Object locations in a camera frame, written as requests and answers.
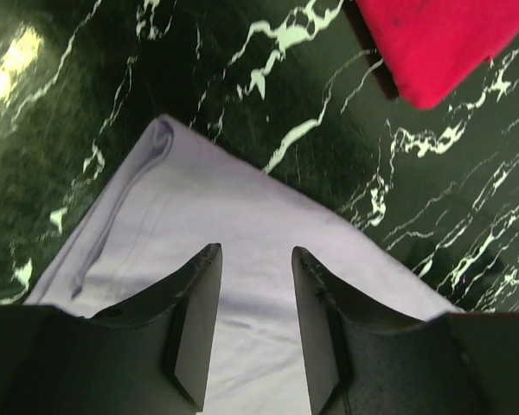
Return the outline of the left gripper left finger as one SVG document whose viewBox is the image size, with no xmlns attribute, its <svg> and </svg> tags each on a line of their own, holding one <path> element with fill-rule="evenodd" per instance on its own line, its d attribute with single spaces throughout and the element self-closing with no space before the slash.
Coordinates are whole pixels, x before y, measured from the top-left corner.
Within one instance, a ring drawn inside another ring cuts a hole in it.
<svg viewBox="0 0 519 415">
<path fill-rule="evenodd" d="M 85 318 L 0 306 L 0 414 L 196 414 L 205 402 L 222 250 Z"/>
</svg>

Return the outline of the lavender t shirt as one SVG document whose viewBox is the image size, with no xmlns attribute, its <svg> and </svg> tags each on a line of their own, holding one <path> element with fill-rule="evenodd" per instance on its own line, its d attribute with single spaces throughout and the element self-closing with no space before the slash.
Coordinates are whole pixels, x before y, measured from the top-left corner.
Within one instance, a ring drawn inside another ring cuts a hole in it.
<svg viewBox="0 0 519 415">
<path fill-rule="evenodd" d="M 29 304 L 91 316 L 222 248 L 208 414 L 310 410 L 292 277 L 308 249 L 338 277 L 428 320 L 452 304 L 346 220 L 171 117 L 153 120 L 39 278 Z"/>
</svg>

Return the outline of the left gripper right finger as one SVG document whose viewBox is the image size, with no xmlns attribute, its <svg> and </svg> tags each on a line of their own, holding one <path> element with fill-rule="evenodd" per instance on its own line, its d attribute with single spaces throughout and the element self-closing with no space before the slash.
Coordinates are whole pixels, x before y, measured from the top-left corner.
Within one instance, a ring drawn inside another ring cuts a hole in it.
<svg viewBox="0 0 519 415">
<path fill-rule="evenodd" d="M 315 414 L 519 414 L 519 312 L 429 321 L 377 302 L 292 252 Z"/>
</svg>

